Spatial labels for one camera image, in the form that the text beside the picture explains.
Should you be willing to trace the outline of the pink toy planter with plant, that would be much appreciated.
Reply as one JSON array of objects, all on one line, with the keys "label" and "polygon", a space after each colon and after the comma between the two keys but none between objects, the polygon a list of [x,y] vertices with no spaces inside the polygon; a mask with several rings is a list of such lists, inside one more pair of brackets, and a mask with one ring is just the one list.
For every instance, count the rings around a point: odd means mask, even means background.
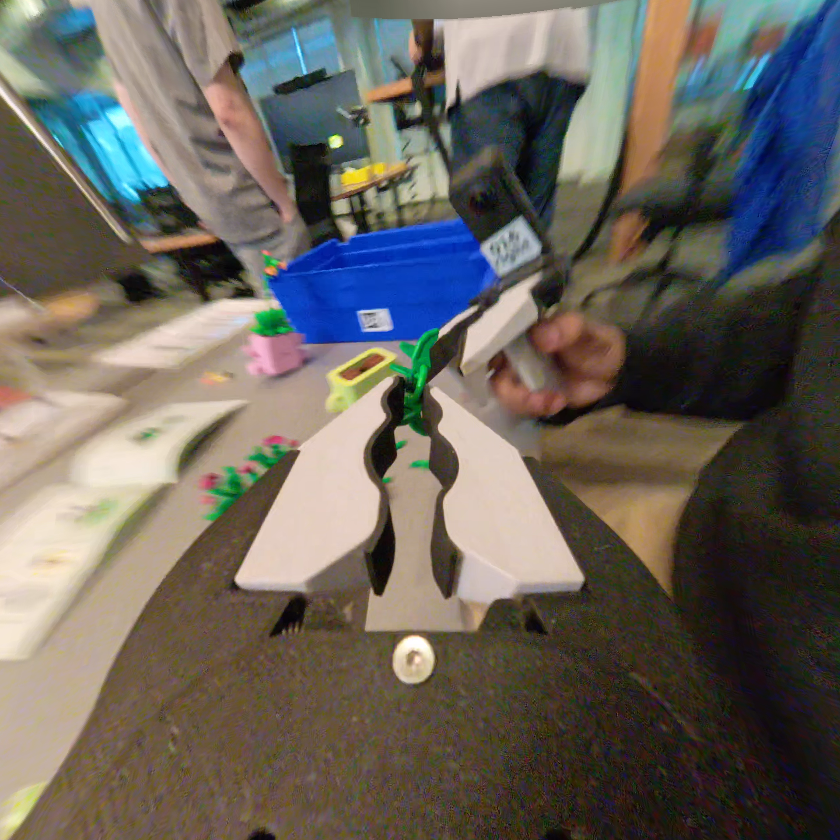
[{"label": "pink toy planter with plant", "polygon": [[299,370],[306,362],[305,335],[290,320],[270,282],[278,280],[287,263],[262,251],[267,304],[255,312],[243,351],[249,357],[248,373],[278,377]]}]

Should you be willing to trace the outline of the black monitor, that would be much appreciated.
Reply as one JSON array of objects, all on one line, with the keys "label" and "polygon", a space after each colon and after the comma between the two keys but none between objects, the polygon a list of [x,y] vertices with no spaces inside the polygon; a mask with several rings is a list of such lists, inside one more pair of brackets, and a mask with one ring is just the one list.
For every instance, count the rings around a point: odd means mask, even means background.
[{"label": "black monitor", "polygon": [[269,137],[283,167],[291,168],[291,147],[326,144],[333,165],[368,159],[371,149],[365,111],[353,70],[319,71],[289,80],[259,99]]}]

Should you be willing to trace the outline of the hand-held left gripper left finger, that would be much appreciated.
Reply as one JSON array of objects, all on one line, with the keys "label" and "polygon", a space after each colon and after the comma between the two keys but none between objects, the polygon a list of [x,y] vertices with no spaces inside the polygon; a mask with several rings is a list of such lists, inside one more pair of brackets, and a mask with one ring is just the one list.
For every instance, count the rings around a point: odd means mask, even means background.
[{"label": "hand-held left gripper left finger", "polygon": [[239,589],[384,593],[396,551],[384,478],[404,391],[388,377],[299,448],[235,575]]}]

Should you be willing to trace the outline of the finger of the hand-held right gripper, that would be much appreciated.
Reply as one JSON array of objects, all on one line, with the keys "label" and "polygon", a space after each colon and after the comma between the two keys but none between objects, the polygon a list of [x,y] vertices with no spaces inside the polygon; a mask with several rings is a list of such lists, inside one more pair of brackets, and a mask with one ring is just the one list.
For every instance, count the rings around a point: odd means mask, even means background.
[{"label": "finger of the hand-held right gripper", "polygon": [[545,376],[545,360],[529,339],[541,314],[533,296],[540,281],[540,277],[530,277],[505,289],[466,328],[458,365],[463,377],[484,376],[499,354],[507,357],[518,377]]},{"label": "finger of the hand-held right gripper", "polygon": [[463,379],[467,332],[485,314],[486,308],[478,305],[462,311],[447,322],[437,333],[428,352],[427,379],[434,380],[445,370]]}]

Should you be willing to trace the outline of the yellow-green toy planter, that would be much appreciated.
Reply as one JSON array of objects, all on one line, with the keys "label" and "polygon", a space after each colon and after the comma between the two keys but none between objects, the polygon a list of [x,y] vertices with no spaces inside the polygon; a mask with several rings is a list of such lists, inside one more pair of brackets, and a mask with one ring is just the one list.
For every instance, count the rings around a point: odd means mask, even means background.
[{"label": "yellow-green toy planter", "polygon": [[333,368],[326,375],[329,393],[326,411],[338,414],[358,402],[378,384],[393,376],[396,354],[383,348],[370,348]]}]

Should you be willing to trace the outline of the person's right hand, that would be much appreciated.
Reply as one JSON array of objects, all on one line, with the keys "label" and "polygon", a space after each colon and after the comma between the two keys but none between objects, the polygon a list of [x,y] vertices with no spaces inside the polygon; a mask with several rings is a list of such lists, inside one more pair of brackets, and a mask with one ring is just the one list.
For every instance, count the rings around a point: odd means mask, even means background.
[{"label": "person's right hand", "polygon": [[626,358],[623,332],[577,311],[561,311],[538,322],[528,339],[559,371],[553,389],[529,390],[503,356],[490,365],[494,396],[521,417],[543,420],[593,406],[611,392]]}]

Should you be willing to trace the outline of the green toy plant stem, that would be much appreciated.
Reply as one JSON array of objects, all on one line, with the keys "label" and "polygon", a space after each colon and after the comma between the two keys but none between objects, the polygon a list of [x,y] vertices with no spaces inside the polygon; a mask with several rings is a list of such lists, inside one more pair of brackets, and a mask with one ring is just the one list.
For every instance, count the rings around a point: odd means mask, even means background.
[{"label": "green toy plant stem", "polygon": [[426,436],[424,422],[424,394],[432,370],[432,350],[438,341],[439,330],[424,332],[416,342],[400,342],[400,351],[410,361],[409,366],[391,365],[392,371],[402,380],[403,410],[401,425],[410,427],[416,434]]}]

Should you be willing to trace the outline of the person's right forearm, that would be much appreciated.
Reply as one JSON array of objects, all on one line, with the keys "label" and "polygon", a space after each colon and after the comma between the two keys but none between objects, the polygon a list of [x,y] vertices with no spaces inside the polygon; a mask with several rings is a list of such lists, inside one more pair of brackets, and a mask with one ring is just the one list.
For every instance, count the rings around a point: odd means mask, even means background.
[{"label": "person's right forearm", "polygon": [[638,413],[749,421],[782,404],[810,357],[838,341],[838,264],[703,292],[626,336],[604,403]]}]

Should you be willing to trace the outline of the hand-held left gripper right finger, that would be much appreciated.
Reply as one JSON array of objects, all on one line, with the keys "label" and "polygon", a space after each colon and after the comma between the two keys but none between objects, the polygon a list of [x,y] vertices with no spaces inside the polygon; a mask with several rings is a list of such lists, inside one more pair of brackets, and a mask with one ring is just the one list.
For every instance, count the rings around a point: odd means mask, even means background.
[{"label": "hand-held left gripper right finger", "polygon": [[530,463],[441,389],[423,398],[428,468],[439,490],[430,560],[462,624],[480,624],[497,602],[571,595],[585,586]]}]

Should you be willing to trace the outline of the black chair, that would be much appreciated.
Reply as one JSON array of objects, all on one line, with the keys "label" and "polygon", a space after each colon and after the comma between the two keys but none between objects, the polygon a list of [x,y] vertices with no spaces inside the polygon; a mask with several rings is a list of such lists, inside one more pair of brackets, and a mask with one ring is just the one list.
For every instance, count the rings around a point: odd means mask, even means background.
[{"label": "black chair", "polygon": [[288,150],[297,207],[308,228],[312,246],[332,239],[343,242],[344,236],[333,214],[328,145],[291,143]]}]

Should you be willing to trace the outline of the open instruction booklet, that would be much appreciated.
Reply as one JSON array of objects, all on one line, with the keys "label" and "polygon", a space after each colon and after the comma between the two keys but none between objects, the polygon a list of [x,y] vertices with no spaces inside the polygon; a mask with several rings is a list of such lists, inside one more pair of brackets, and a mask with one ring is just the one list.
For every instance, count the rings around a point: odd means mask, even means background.
[{"label": "open instruction booklet", "polygon": [[87,441],[68,480],[44,487],[2,520],[1,659],[28,659],[85,583],[196,446],[247,400],[180,402]]}]

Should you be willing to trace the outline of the black divider panel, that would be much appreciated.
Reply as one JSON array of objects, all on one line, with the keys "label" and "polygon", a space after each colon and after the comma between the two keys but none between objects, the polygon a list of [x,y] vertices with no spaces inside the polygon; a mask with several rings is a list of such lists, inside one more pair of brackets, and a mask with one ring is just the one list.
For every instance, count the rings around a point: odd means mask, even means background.
[{"label": "black divider panel", "polygon": [[47,298],[139,267],[148,251],[1,80],[2,299]]}]

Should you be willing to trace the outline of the printed paper sheet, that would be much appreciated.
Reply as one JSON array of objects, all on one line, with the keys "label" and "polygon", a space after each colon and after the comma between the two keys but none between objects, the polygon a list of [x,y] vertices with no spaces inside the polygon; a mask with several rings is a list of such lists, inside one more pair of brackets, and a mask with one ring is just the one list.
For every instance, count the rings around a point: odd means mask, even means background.
[{"label": "printed paper sheet", "polygon": [[191,363],[248,331],[266,308],[260,299],[222,299],[96,353],[97,364],[165,371]]}]

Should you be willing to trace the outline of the blue plastic bin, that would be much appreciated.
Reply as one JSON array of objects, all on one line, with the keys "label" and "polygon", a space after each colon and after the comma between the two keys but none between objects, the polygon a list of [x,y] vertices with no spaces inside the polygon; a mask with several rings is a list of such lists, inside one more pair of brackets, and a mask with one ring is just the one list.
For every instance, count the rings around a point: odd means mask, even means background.
[{"label": "blue plastic bin", "polygon": [[267,277],[309,344],[415,340],[494,279],[458,219],[332,239]]}]

